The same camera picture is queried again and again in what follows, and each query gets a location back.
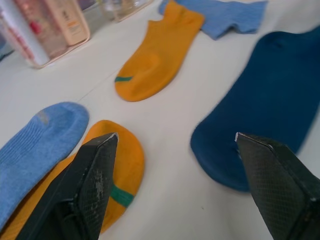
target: bottle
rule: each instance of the bottle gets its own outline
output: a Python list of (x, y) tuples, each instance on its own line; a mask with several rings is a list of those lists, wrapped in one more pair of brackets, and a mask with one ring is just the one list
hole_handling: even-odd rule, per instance
[(44, 0), (54, 20), (62, 30), (69, 46), (76, 45), (87, 39), (82, 21), (76, 13), (71, 0)]
[(15, 0), (15, 2), (51, 59), (68, 50), (66, 40), (51, 18), (46, 5), (39, 0)]
[(21, 52), (27, 59), (40, 66), (50, 61), (45, 49), (12, 0), (0, 0), (0, 17), (3, 20), (1, 25), (14, 38), (15, 43), (20, 46)]

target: light blue sock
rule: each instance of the light blue sock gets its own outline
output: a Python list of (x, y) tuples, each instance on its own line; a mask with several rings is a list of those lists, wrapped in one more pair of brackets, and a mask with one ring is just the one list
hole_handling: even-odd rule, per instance
[[(163, 0), (159, 12), (163, 15), (169, 0)], [(175, 0), (187, 9), (205, 16), (202, 31), (217, 40), (229, 29), (234, 28), (240, 34), (257, 32), (264, 17), (267, 1), (243, 3), (217, 0)]]
[(62, 102), (38, 112), (0, 149), (0, 230), (26, 194), (83, 136), (87, 110)]

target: orange sock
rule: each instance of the orange sock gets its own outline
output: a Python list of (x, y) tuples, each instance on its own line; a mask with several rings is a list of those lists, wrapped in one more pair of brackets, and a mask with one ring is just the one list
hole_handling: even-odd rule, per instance
[[(118, 133), (113, 189), (109, 197), (101, 232), (107, 230), (125, 212), (137, 194), (144, 173), (144, 153), (137, 138), (124, 127), (107, 120), (97, 122), (89, 130), (83, 144), (99, 136)], [(14, 240), (37, 206), (53, 179), (75, 158), (76, 154), (59, 162), (22, 200), (0, 233), (0, 240)]]
[(149, 21), (147, 34), (115, 79), (115, 89), (129, 102), (162, 90), (175, 77), (204, 23), (204, 16), (171, 0), (163, 20)]

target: blue sock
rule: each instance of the blue sock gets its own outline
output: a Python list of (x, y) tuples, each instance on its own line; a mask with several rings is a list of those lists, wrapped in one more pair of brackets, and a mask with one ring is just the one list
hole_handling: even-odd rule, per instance
[[(163, 0), (159, 7), (164, 14), (169, 0)], [(242, 3), (236, 1), (223, 2), (217, 0), (175, 0), (187, 9), (205, 16), (202, 31), (212, 39), (222, 37), (230, 28), (240, 34), (257, 32), (264, 17), (267, 1)]]
[(250, 190), (237, 132), (274, 139), (296, 153), (318, 110), (319, 69), (320, 27), (262, 37), (239, 79), (192, 134), (191, 148), (206, 173), (232, 189)]
[(0, 230), (25, 195), (83, 136), (87, 110), (63, 102), (38, 112), (0, 149)]

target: pink bottle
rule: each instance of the pink bottle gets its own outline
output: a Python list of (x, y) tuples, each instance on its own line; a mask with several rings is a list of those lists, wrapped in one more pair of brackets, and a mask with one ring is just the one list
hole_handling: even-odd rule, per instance
[(64, 54), (68, 50), (63, 34), (41, 0), (14, 1), (51, 59)]

